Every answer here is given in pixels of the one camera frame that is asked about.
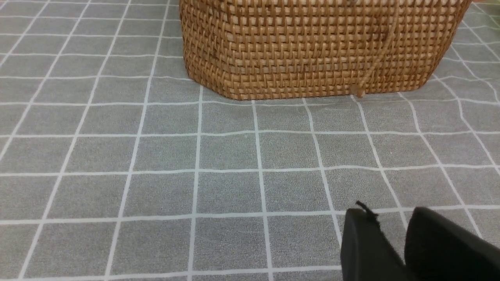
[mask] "white grid line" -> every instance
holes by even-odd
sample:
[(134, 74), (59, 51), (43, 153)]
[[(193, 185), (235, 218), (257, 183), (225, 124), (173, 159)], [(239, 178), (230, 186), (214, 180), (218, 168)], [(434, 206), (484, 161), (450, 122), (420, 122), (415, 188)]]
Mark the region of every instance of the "white grid line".
[[(132, 2), (132, 0), (128, 0), (129, 5), (126, 6), (125, 11), (123, 12), (123, 17), (125, 17), (125, 14), (127, 13), (127, 10), (129, 9), (131, 2)], [(162, 36), (163, 32), (164, 32), (165, 19), (167, 18), (168, 12), (169, 12), (169, 6), (167, 5), (165, 7), (165, 11), (164, 11), (164, 15), (163, 15), (163, 24), (161, 26), (160, 36)], [(120, 31), (120, 27), (122, 25), (122, 22), (123, 22), (123, 18), (120, 21), (120, 24), (118, 26), (116, 34), (118, 34), (118, 32)], [(151, 71), (149, 73), (149, 79), (147, 80), (146, 93), (144, 95), (144, 103), (142, 106), (142, 113), (141, 113), (141, 117), (140, 117), (139, 128), (137, 130), (137, 136), (135, 137), (135, 142), (134, 142), (133, 151), (132, 151), (132, 158), (130, 160), (130, 166), (128, 168), (128, 174), (127, 174), (127, 178), (125, 181), (125, 187), (123, 189), (123, 194), (121, 197), (120, 209), (118, 211), (118, 221), (116, 222), (116, 225), (114, 228), (114, 233), (113, 233), (113, 238), (111, 240), (111, 247), (109, 249), (109, 256), (108, 256), (108, 260), (107, 260), (106, 271), (104, 274), (104, 281), (108, 281), (110, 279), (110, 276), (111, 276), (113, 259), (115, 257), (115, 250), (117, 248), (118, 236), (120, 235), (120, 227), (122, 225), (122, 217), (124, 215), (125, 205), (127, 203), (127, 196), (129, 193), (130, 183), (132, 180), (132, 172), (134, 171), (134, 166), (136, 164), (137, 151), (139, 150), (139, 142), (141, 140), (141, 134), (143, 131), (143, 126), (144, 126), (144, 120), (146, 119), (146, 111), (148, 110), (148, 98), (149, 98), (150, 89), (151, 89), (151, 81), (153, 79), (153, 74), (155, 73), (156, 64), (158, 63), (157, 59), (158, 59), (158, 53), (160, 52), (161, 43), (162, 43), (162, 40), (159, 38), (158, 42), (156, 43), (156, 51), (154, 53), (154, 59), (153, 59)], [(113, 45), (114, 45), (114, 42), (111, 44), (111, 47), (108, 51), (108, 55), (112, 53)]]
[(194, 185), (192, 191), (192, 207), (191, 207), (191, 230), (189, 233), (189, 256), (187, 258), (187, 281), (193, 280), (193, 275), (190, 274), (194, 271), (193, 267), (195, 264), (195, 240), (196, 240), (196, 215), (198, 206), (198, 185), (200, 178), (200, 154), (201, 154), (201, 143), (202, 143), (202, 120), (203, 120), (203, 86), (199, 86), (199, 98), (198, 98), (198, 129), (196, 133), (196, 156), (194, 161)]
[[(87, 8), (89, 7), (89, 4), (90, 4), (90, 3), (91, 3), (91, 0), (89, 0), (89, 1), (87, 2), (87, 5), (85, 6), (85, 8), (83, 8), (83, 10), (82, 10), (82, 12), (81, 12), (80, 16), (82, 16), (82, 15), (85, 13), (85, 11), (86, 11), (86, 10), (87, 10)], [(125, 17), (125, 14), (127, 13), (128, 7), (129, 7), (129, 6), (125, 7), (125, 10), (124, 10), (124, 12), (123, 12), (123, 17)], [(68, 44), (68, 42), (69, 42), (69, 40), (70, 40), (70, 38), (71, 38), (71, 34), (72, 34), (72, 33), (73, 33), (76, 29), (77, 29), (77, 26), (78, 26), (78, 24), (79, 24), (79, 23), (80, 23), (80, 21), (79, 21), (79, 20), (77, 20), (77, 21), (75, 22), (75, 24), (74, 24), (74, 26), (73, 26), (73, 29), (72, 29), (72, 30), (71, 30), (71, 32), (70, 32), (70, 36), (68, 36), (68, 37), (67, 37), (67, 39), (66, 39), (66, 41), (64, 42), (64, 45), (62, 46), (62, 48), (61, 48), (61, 50), (59, 51), (59, 53), (62, 53), (62, 52), (63, 52), (64, 48), (66, 47), (66, 45)], [(116, 32), (115, 32), (115, 34), (118, 34), (118, 32), (120, 31), (120, 28), (122, 27), (122, 23), (123, 23), (123, 20), (121, 20), (121, 21), (119, 22), (118, 27), (117, 27)], [(108, 50), (108, 52), (107, 52), (107, 53), (108, 53), (108, 55), (111, 53), (111, 51), (112, 51), (112, 49), (113, 49), (113, 46), (114, 46), (114, 44), (115, 44), (115, 41), (116, 41), (116, 37), (114, 37), (114, 38), (113, 38), (113, 40), (112, 40), (112, 42), (111, 42), (111, 45), (109, 46), (109, 50)], [(56, 57), (56, 58), (55, 58), (55, 60), (54, 60), (54, 62), (52, 63), (52, 65), (51, 65), (51, 67), (50, 67), (49, 71), (47, 72), (47, 76), (49, 76), (49, 75), (50, 75), (50, 73), (52, 72), (52, 69), (54, 69), (54, 65), (56, 64), (56, 62), (57, 62), (58, 58), (59, 58), (59, 57)], [(95, 94), (95, 91), (96, 91), (96, 88), (97, 88), (97, 84), (98, 84), (98, 82), (99, 82), (99, 75), (103, 72), (104, 66), (106, 65), (106, 62), (108, 61), (108, 58), (109, 58), (109, 57), (106, 57), (106, 58), (103, 60), (103, 62), (102, 62), (102, 64), (101, 64), (101, 66), (100, 66), (99, 72), (98, 72), (98, 74), (97, 74), (97, 78), (96, 78), (96, 79), (95, 79), (95, 81), (94, 81), (93, 88), (92, 88), (92, 91), (91, 91), (91, 93), (90, 93), (90, 97), (88, 98), (87, 106), (85, 107), (85, 110), (83, 111), (83, 114), (82, 114), (82, 116), (81, 116), (81, 119), (80, 119), (80, 121), (79, 121), (79, 123), (78, 123), (78, 127), (76, 128), (76, 131), (75, 131), (75, 137), (73, 137), (73, 139), (71, 140), (71, 144), (70, 144), (69, 149), (68, 149), (68, 151), (67, 151), (67, 153), (66, 153), (66, 157), (64, 158), (64, 162), (62, 163), (62, 167), (61, 167), (61, 169), (60, 169), (60, 173), (59, 173), (59, 175), (57, 176), (57, 180), (55, 181), (54, 187), (52, 188), (52, 192), (51, 192), (50, 197), (49, 197), (49, 199), (48, 199), (48, 203), (47, 203), (47, 205), (46, 205), (46, 207), (45, 207), (45, 210), (44, 210), (44, 212), (43, 212), (43, 217), (42, 217), (43, 219), (46, 219), (46, 218), (47, 218), (47, 216), (49, 215), (49, 211), (50, 211), (51, 206), (52, 206), (52, 203), (53, 203), (53, 201), (54, 201), (54, 197), (56, 196), (57, 190), (58, 190), (59, 185), (60, 185), (60, 183), (61, 183), (61, 180), (62, 180), (62, 178), (63, 178), (63, 173), (64, 173), (64, 172), (65, 172), (65, 170), (66, 170), (66, 167), (67, 167), (67, 165), (68, 165), (68, 162), (70, 161), (70, 157), (71, 157), (71, 154), (72, 154), (72, 152), (73, 152), (73, 149), (75, 148), (75, 144), (76, 144), (76, 142), (77, 142), (77, 138), (78, 138), (77, 136), (78, 136), (78, 134), (80, 133), (80, 130), (82, 129), (82, 126), (83, 126), (84, 121), (85, 121), (85, 117), (87, 116), (87, 113), (89, 112), (89, 108), (90, 108), (90, 106), (89, 106), (89, 105), (92, 103), (92, 99), (94, 98), (94, 94)], [(41, 89), (43, 82), (44, 82), (44, 81), (42, 81), (42, 83), (41, 83), (41, 84), (40, 84), (40, 86), (38, 87), (37, 94), (40, 92), (39, 90)], [(43, 226), (44, 226), (44, 225), (43, 225), (43, 223), (41, 223), (41, 224), (39, 224), (39, 225), (38, 225), (38, 228), (37, 228), (37, 230), (36, 230), (36, 233), (35, 233), (35, 235), (34, 235), (34, 237), (33, 237), (33, 241), (32, 241), (31, 246), (30, 246), (30, 248), (29, 248), (28, 254), (26, 255), (26, 259), (24, 260), (24, 263), (23, 263), (23, 266), (22, 266), (21, 272), (19, 273), (19, 279), (22, 279), (22, 278), (24, 277), (24, 274), (26, 273), (26, 270), (27, 270), (27, 268), (28, 268), (28, 264), (29, 264), (29, 262), (30, 262), (30, 260), (31, 260), (31, 257), (32, 257), (32, 255), (33, 255), (33, 252), (34, 252), (34, 250), (35, 250), (35, 247), (36, 247), (36, 245), (37, 245), (37, 243), (38, 243), (38, 239), (39, 239), (40, 234), (41, 234), (41, 232), (42, 232), (42, 228), (43, 228)]]
[[(22, 33), (0, 33), (0, 36), (21, 36)], [(53, 37), (67, 37), (67, 34), (55, 34), (55, 33), (26, 33), (25, 36), (53, 36)], [(106, 34), (73, 34), (72, 37), (109, 37), (113, 38), (114, 35)], [(155, 35), (117, 35), (117, 38), (158, 38)], [(182, 39), (182, 36), (163, 36), (167, 39)]]
[[(253, 111), (253, 124), (254, 124), (254, 133), (255, 133), (255, 149), (257, 154), (257, 167), (258, 167), (258, 182), (260, 186), (260, 202), (262, 204), (262, 213), (267, 214), (267, 206), (266, 206), (266, 189), (264, 186), (264, 168), (262, 166), (262, 155), (261, 155), (261, 140), (259, 137), (259, 121), (257, 119), (257, 108), (255, 106), (255, 100), (251, 101), (252, 103), (252, 111)], [(269, 270), (268, 280), (274, 281), (275, 277), (273, 275), (273, 258), (271, 255), (271, 238), (269, 235), (269, 224), (268, 224), (268, 216), (262, 216), (263, 225), (264, 225), (264, 240), (265, 240), (265, 255), (267, 261), (267, 268)]]
[[(253, 134), (255, 131), (243, 130), (243, 131), (232, 131), (232, 132), (202, 132), (201, 136), (207, 137), (227, 137), (227, 136), (238, 136)], [(268, 133), (278, 133), (278, 134), (298, 134), (298, 135), (310, 135), (310, 131), (292, 131), (292, 130), (260, 130), (260, 134)], [(477, 135), (500, 135), (500, 131), (457, 131), (457, 132), (422, 132), (423, 135), (434, 135), (434, 136), (454, 136), (454, 135), (464, 135), (464, 134), (477, 134)], [(366, 135), (364, 131), (315, 131), (316, 135)], [(399, 132), (399, 131), (370, 131), (369, 135), (382, 136), (382, 135), (396, 135), (396, 136), (420, 136), (418, 132)], [(145, 133), (141, 134), (141, 138), (154, 138), (154, 137), (194, 137), (198, 133)], [(61, 138), (135, 138), (137, 134), (0, 134), (0, 138), (14, 138), (14, 139), (61, 139)]]
[[(498, 105), (498, 102), (495, 101), (486, 101), (486, 100), (476, 100), (462, 97), (448, 98), (448, 99), (411, 99), (412, 102), (454, 102), (454, 101), (463, 101), (474, 104), (482, 104), (482, 105)], [(401, 100), (360, 100), (362, 104), (387, 104), (387, 103), (405, 103), (404, 99)], [(186, 105), (197, 105), (198, 101), (183, 101), (183, 102), (148, 102), (148, 106), (186, 106)], [(219, 104), (219, 105), (227, 105), (227, 106), (235, 106), (235, 107), (251, 107), (251, 103), (231, 103), (231, 102), (223, 102), (223, 101), (215, 101), (215, 100), (204, 100), (203, 104)], [(332, 102), (332, 103), (309, 103), (310, 107), (324, 107), (324, 106), (335, 106), (335, 105), (346, 105), (352, 104), (352, 102)], [(1, 106), (48, 106), (48, 107), (56, 107), (56, 106), (65, 106), (65, 107), (86, 107), (86, 103), (71, 103), (71, 102), (26, 102), (26, 101), (5, 101), (0, 102)], [(126, 101), (115, 101), (115, 102), (97, 102), (90, 104), (91, 107), (102, 107), (102, 106), (142, 106), (142, 102), (126, 102)], [(267, 104), (267, 103), (256, 103), (257, 107), (303, 107), (302, 104)]]
[[(372, 209), (377, 214), (391, 214), (399, 212), (412, 212), (416, 206), (376, 208)], [(427, 206), (435, 211), (439, 210), (500, 210), (500, 205), (443, 205)], [(336, 216), (344, 216), (346, 210), (335, 210)], [(39, 225), (39, 224), (94, 224), (94, 223), (116, 223), (121, 222), (141, 222), (141, 221), (175, 221), (189, 219), (234, 219), (234, 218), (261, 218), (266, 217), (313, 217), (313, 216), (331, 216), (331, 210), (317, 211), (272, 211), (272, 212), (239, 212), (239, 213), (197, 213), (178, 214), (178, 215), (149, 215), (149, 216), (124, 216), (118, 217), (85, 217), (85, 218), (46, 218), (46, 219), (8, 219), (0, 220), (0, 226), (14, 225)]]
[[(57, 57), (58, 55), (55, 53), (11, 53), (12, 57), (25, 57), (25, 56), (44, 56), (44, 57)], [(105, 58), (105, 54), (88, 54), (88, 53), (62, 53), (59, 57), (100, 57)], [(110, 58), (154, 58), (154, 54), (110, 54)], [(159, 54), (157, 57), (165, 58), (165, 59), (182, 59), (182, 56), (178, 55), (161, 55)]]
[[(11, 19), (11, 18), (19, 18), (19, 19), (33, 19), (35, 16), (27, 16), (27, 15), (0, 15), (0, 19)], [(77, 17), (71, 16), (39, 16), (38, 19), (55, 19), (55, 20), (77, 20)], [(106, 20), (106, 21), (119, 21), (119, 17), (82, 17), (82, 20)], [(126, 17), (125, 21), (148, 21), (148, 22), (162, 22), (161, 18), (130, 18)], [(172, 18), (166, 19), (166, 22), (180, 22), (180, 19)]]
[[(308, 272), (308, 271), (339, 271), (340, 265), (323, 265), (323, 266), (299, 266), (299, 267), (276, 267), (276, 268), (242, 268), (242, 269), (228, 269), (228, 270), (207, 270), (207, 271), (180, 271), (169, 273), (138, 273), (138, 274), (122, 274), (110, 276), (110, 280), (122, 279), (158, 279), (158, 278), (172, 278), (172, 277), (185, 277), (192, 274), (194, 276), (226, 276), (237, 274), (273, 274), (284, 272)], [(100, 281), (103, 276), (75, 276), (75, 277), (42, 277), (42, 278), (26, 278), (26, 281)], [(17, 279), (0, 279), (0, 281), (14, 281)]]
[[(16, 2), (16, 3), (43, 3), (44, 1), (31, 1), (31, 0), (15, 0), (11, 2)], [(50, 3), (54, 4), (72, 4), (72, 5), (85, 5), (87, 2), (65, 2), (65, 1), (50, 1)], [(105, 3), (105, 2), (91, 2), (91, 5), (113, 5), (113, 6), (125, 6), (127, 3)], [(142, 3), (131, 3), (130, 6), (159, 6), (159, 7), (165, 7), (167, 6), (166, 4), (142, 4)]]
[[(417, 118), (417, 111), (415, 110), (415, 107), (414, 107), (413, 103), (411, 101), (409, 101), (409, 100), (407, 100), (407, 101), (409, 103), (409, 106), (411, 107), (411, 111), (413, 112), (413, 120), (415, 122), (415, 127), (420, 132), (421, 130), (420, 130), (420, 126), (419, 126), (419, 120)], [(432, 154), (432, 156), (434, 156), (434, 159), (437, 161), (437, 164), (438, 164), (439, 168), (441, 169), (444, 177), (448, 181), (448, 184), (451, 187), (451, 190), (453, 191), (453, 193), (455, 194), (456, 198), (460, 202), (460, 205), (464, 206), (465, 213), (467, 214), (467, 216), (468, 216), (468, 218), (470, 220), (470, 223), (474, 227), (475, 232), (477, 233), (477, 235), (480, 238), (482, 238), (483, 236), (481, 235), (481, 232), (479, 230), (478, 225), (476, 224), (476, 221), (472, 217), (472, 214), (469, 211), (469, 209), (467, 209), (467, 207), (465, 207), (466, 204), (465, 204), (464, 200), (462, 199), (462, 197), (460, 196), (460, 194), (458, 193), (457, 189), (455, 188), (455, 185), (453, 184), (453, 181), (450, 179), (450, 176), (446, 172), (446, 169), (445, 169), (443, 163), (441, 162), (441, 160), (439, 159), (438, 155), (436, 154), (436, 152), (432, 148), (431, 144), (427, 141), (427, 138), (424, 136), (424, 134), (421, 134), (420, 137), (422, 138), (423, 142), (425, 143), (425, 145), (429, 149), (429, 151)]]
[(400, 200), (398, 199), (398, 196), (396, 195), (396, 192), (394, 191), (393, 187), (391, 186), (391, 183), (389, 182), (389, 179), (387, 178), (386, 172), (383, 169), (382, 162), (380, 161), (379, 154), (377, 153), (377, 149), (375, 148), (375, 145), (374, 145), (374, 142), (372, 139), (372, 135), (370, 134), (370, 129), (368, 128), (368, 123), (367, 123), (367, 119), (365, 117), (365, 113), (363, 111), (363, 106), (361, 105), (361, 103), (359, 103), (356, 100), (356, 98), (353, 95), (351, 95), (351, 99), (357, 103), (357, 106), (359, 108), (359, 112), (361, 113), (361, 119), (363, 121), (365, 134), (368, 137), (368, 142), (370, 143), (371, 150), (373, 151), (373, 156), (375, 157), (375, 161), (376, 161), (377, 166), (380, 170), (380, 174), (382, 175), (383, 181), (387, 185), (387, 188), (389, 189), (390, 194), (392, 195), (392, 198), (394, 199), (394, 202), (396, 203), (397, 208), (400, 209), (399, 215), (401, 216), (401, 221), (403, 223), (404, 229), (407, 229), (408, 228), (407, 218), (405, 216), (405, 213), (402, 211), (403, 207), (401, 206)]
[[(465, 168), (465, 169), (489, 169), (489, 168), (500, 168), (500, 165), (468, 165), (468, 164), (443, 164), (445, 168)], [(439, 168), (438, 164), (420, 165), (420, 166), (405, 166), (405, 167), (366, 167), (358, 165), (338, 165), (324, 167), (326, 171), (330, 170), (341, 170), (341, 169), (363, 169), (369, 171), (406, 171), (406, 170), (420, 170), (428, 168)], [(255, 173), (259, 169), (199, 169), (200, 173)], [(314, 168), (279, 168), (279, 169), (262, 169), (263, 172), (267, 173), (279, 173), (279, 172), (313, 172), (320, 171), (319, 167)], [(132, 175), (170, 175), (170, 174), (181, 174), (181, 173), (194, 173), (195, 169), (179, 169), (179, 170), (142, 170), (133, 171)], [(11, 173), (0, 173), (0, 177), (54, 177), (58, 176), (59, 172), (11, 172)], [(128, 175), (128, 171), (79, 171), (79, 172), (63, 172), (63, 176), (119, 176)]]
[(329, 206), (330, 211), (331, 211), (331, 218), (333, 220), (333, 227), (335, 228), (335, 233), (337, 235), (338, 244), (339, 244), (339, 246), (342, 246), (342, 232), (341, 232), (341, 229), (339, 226), (339, 220), (337, 219), (337, 216), (335, 214), (335, 207), (334, 207), (334, 203), (332, 201), (332, 195), (330, 193), (330, 186), (328, 184), (327, 174), (325, 173), (325, 167), (323, 166), (323, 158), (321, 156), (320, 144), (318, 142), (318, 138), (316, 137), (316, 132), (314, 129), (313, 115), (311, 114), (311, 111), (309, 110), (308, 103), (307, 103), (306, 99), (302, 98), (302, 101), (303, 101), (303, 105), (305, 107), (305, 110), (307, 111), (307, 115), (309, 117), (310, 132), (312, 135), (312, 140), (314, 141), (314, 147), (316, 149), (317, 161), (319, 164), (319, 170), (321, 172), (321, 179), (323, 180), (324, 192), (326, 195), (326, 199), (328, 201), (328, 206)]

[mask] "gray square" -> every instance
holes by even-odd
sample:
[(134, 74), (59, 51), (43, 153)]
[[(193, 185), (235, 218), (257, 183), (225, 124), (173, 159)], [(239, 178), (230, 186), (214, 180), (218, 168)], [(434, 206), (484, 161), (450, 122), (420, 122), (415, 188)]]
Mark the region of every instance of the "gray square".
[(309, 132), (311, 122), (304, 106), (256, 106), (258, 129)]
[(75, 103), (89, 101), (94, 78), (48, 79), (42, 86), (35, 101), (38, 103)]
[(414, 101), (413, 106), (418, 118), (418, 126), (423, 133), (454, 133), (469, 130), (460, 118), (459, 104), (455, 100)]
[(475, 131), (500, 131), (500, 106), (463, 101), (462, 109), (463, 117)]
[(196, 212), (202, 214), (262, 212), (259, 174), (200, 173)]
[(28, 17), (0, 17), (0, 33), (21, 35), (32, 20)]
[(253, 133), (224, 136), (202, 135), (200, 145), (199, 166), (202, 169), (234, 170), (257, 169), (258, 167)]
[(426, 143), (418, 135), (382, 134), (372, 135), (371, 138), (383, 167), (437, 164)]
[(40, 16), (78, 18), (85, 8), (85, 4), (77, 3), (49, 3)]
[(40, 81), (42, 80), (0, 78), (0, 103), (29, 102)]
[(163, 32), (165, 37), (182, 37), (181, 21), (180, 20), (167, 20), (165, 22), (165, 30)]
[(142, 137), (135, 171), (170, 171), (194, 169), (196, 136)]
[(260, 269), (266, 266), (261, 217), (196, 219), (194, 270)]
[(167, 20), (179, 20), (180, 17), (179, 6), (168, 7), (168, 14), (166, 15)]
[(194, 173), (133, 175), (124, 215), (175, 216), (191, 214)]
[(493, 21), (493, 19), (491, 19), (488, 16), (484, 16), (483, 14), (480, 14), (480, 13), (467, 12), (463, 16), (463, 21), (470, 28), (478, 28), (478, 27), (482, 27), (482, 26), (487, 26), (490, 28), (497, 28), (498, 27), (498, 25)]
[(19, 123), (25, 105), (0, 105), (0, 135), (10, 135)]
[(104, 275), (114, 230), (114, 223), (45, 224), (25, 277)]
[(264, 169), (319, 167), (314, 139), (309, 133), (260, 133), (259, 138)]
[(467, 67), (461, 61), (443, 60), (433, 73), (439, 78), (448, 76), (461, 77), (466, 79), (475, 79)]
[(268, 217), (272, 266), (340, 264), (340, 246), (331, 215)]
[(111, 273), (186, 271), (190, 232), (190, 219), (123, 222)]
[(0, 16), (34, 17), (43, 7), (44, 3), (10, 1), (0, 9)]
[(494, 168), (446, 168), (467, 205), (500, 205), (499, 175)]
[(365, 126), (360, 109), (354, 102), (328, 105), (309, 105), (316, 132), (359, 132)]
[(24, 36), (14, 54), (57, 54), (63, 47), (66, 38), (63, 36), (30, 35)]
[[(174, 1), (177, 1), (177, 3), (179, 3), (178, 0), (170, 0), (170, 5), (172, 5), (172, 3)], [(132, 5), (157, 5), (157, 6), (166, 6), (166, 4), (168, 2), (165, 2), (165, 0), (132, 0)]]
[(202, 106), (203, 133), (232, 133), (254, 131), (254, 111), (251, 106), (204, 103)]
[(373, 209), (397, 207), (379, 171), (333, 169), (325, 173), (335, 210), (352, 208), (357, 200)]
[(414, 100), (442, 101), (442, 100), (452, 100), (455, 98), (450, 93), (450, 91), (441, 82), (437, 80), (428, 81), (427, 83), (425, 83), (425, 85), (423, 85), (419, 89), (402, 92), (401, 94), (410, 101)]
[(487, 242), (500, 247), (500, 210), (470, 210), (472, 217), (474, 218), (479, 231), (482, 234), (482, 238)]
[(19, 135), (72, 135), (84, 106), (33, 105), (19, 127)]
[(65, 55), (55, 63), (51, 77), (95, 76), (103, 65), (102, 56)]
[(154, 55), (158, 38), (154, 37), (118, 37), (114, 42), (112, 55)]
[(148, 86), (147, 78), (101, 77), (93, 103), (142, 103)]
[(198, 104), (149, 105), (143, 134), (193, 134), (198, 131)]
[(428, 135), (430, 146), (443, 164), (490, 165), (485, 151), (472, 133)]
[(369, 102), (363, 104), (370, 132), (416, 132), (410, 105), (405, 102)]
[(159, 55), (182, 57), (184, 55), (183, 45), (182, 38), (163, 38), (159, 47)]
[(193, 281), (268, 281), (269, 276), (267, 273), (240, 273), (231, 275), (195, 275), (192, 279)]
[(498, 62), (497, 57), (488, 49), (486, 45), (454, 45), (453, 48), (460, 55), (462, 60), (470, 62)]
[(91, 0), (92, 3), (103, 3), (103, 4), (127, 4), (128, 0)]
[(90, 4), (83, 14), (83, 17), (121, 19), (125, 13), (125, 7), (125, 5)]
[(373, 149), (365, 134), (319, 134), (316, 138), (325, 167), (377, 167)]
[(470, 69), (470, 72), (476, 74), (481, 79), (498, 79), (498, 73), (500, 72), (500, 63), (484, 63), (484, 62), (466, 62)]
[(81, 19), (76, 27), (76, 35), (115, 35), (118, 29), (118, 19)]
[(61, 170), (71, 138), (14, 138), (2, 161), (2, 173), (56, 173)]
[(446, 79), (446, 85), (462, 99), (496, 102), (495, 92), (485, 81), (467, 81), (463, 79)]
[(149, 89), (151, 103), (185, 103), (200, 99), (200, 84), (194, 81), (153, 78)]
[(342, 281), (341, 270), (289, 271), (274, 273), (274, 281)]
[(161, 20), (125, 19), (121, 24), (119, 35), (160, 36), (161, 32)]
[(67, 164), (68, 172), (128, 171), (135, 137), (79, 137)]
[(167, 6), (131, 5), (125, 15), (126, 19), (161, 20)]
[(385, 174), (403, 207), (460, 204), (440, 168), (388, 170)]
[(480, 134), (479, 139), (489, 152), (493, 161), (500, 165), (500, 134)]
[(37, 18), (34, 21), (34, 24), (28, 30), (28, 33), (68, 35), (70, 34), (75, 24), (75, 21), (69, 18)]
[(51, 219), (118, 216), (126, 175), (74, 175), (62, 178), (48, 213)]
[(72, 36), (63, 54), (106, 55), (111, 47), (111, 37)]
[(477, 34), (477, 36), (479, 38), (481, 38), (481, 40), (484, 43), (496, 43), (496, 42), (498, 42), (497, 37), (498, 37), (499, 33), (498, 33), (498, 29), (496, 29), (496, 27), (491, 28), (488, 26), (484, 26), (484, 27), (474, 28), (474, 32), (475, 32), (475, 34)]
[(469, 28), (459, 28), (456, 30), (456, 34), (453, 37), (453, 43), (480, 43), (479, 39), (474, 35), (471, 29)]
[(0, 35), (0, 53), (8, 53), (17, 43), (19, 36), (17, 35)]
[(320, 171), (264, 173), (268, 212), (330, 210)]
[(82, 134), (137, 134), (142, 105), (91, 106), (85, 117)]
[(157, 77), (172, 77), (179, 79), (188, 79), (188, 73), (184, 65), (183, 58), (165, 58), (158, 57), (156, 68), (154, 69), (154, 76)]
[[(469, 219), (469, 216), (467, 216), (464, 209), (434, 210), (434, 212), (440, 214), (441, 216), (444, 216), (448, 220), (451, 220), (452, 222), (465, 228), (470, 233), (476, 234), (476, 231), (474, 230), (474, 227), (471, 223), (471, 220)], [(413, 215), (413, 211), (407, 211), (407, 212), (405, 212), (405, 215), (406, 215), (407, 220), (410, 221), (410, 218)]]
[(38, 225), (0, 225), (0, 278), (16, 279), (37, 232)]
[(9, 56), (0, 68), (0, 76), (45, 77), (54, 59), (48, 55)]
[(153, 67), (153, 59), (152, 56), (112, 56), (107, 60), (102, 75), (149, 76)]
[(39, 220), (44, 214), (55, 182), (56, 177), (52, 176), (2, 177), (0, 220)]

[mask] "grid pattern tablecloth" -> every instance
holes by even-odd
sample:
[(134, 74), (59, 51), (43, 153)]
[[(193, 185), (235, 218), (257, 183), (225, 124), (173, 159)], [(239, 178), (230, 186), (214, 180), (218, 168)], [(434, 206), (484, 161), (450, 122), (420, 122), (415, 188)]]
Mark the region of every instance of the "grid pattern tablecloth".
[(0, 279), (341, 280), (343, 215), (500, 245), (500, 5), (408, 93), (237, 102), (186, 77), (176, 0), (0, 0)]

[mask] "rattan weave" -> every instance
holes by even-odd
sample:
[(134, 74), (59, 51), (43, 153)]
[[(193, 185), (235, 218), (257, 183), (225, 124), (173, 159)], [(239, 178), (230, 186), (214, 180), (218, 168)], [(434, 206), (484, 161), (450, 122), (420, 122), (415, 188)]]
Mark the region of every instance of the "rattan weave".
[(235, 100), (415, 90), (471, 0), (180, 0), (184, 62)]

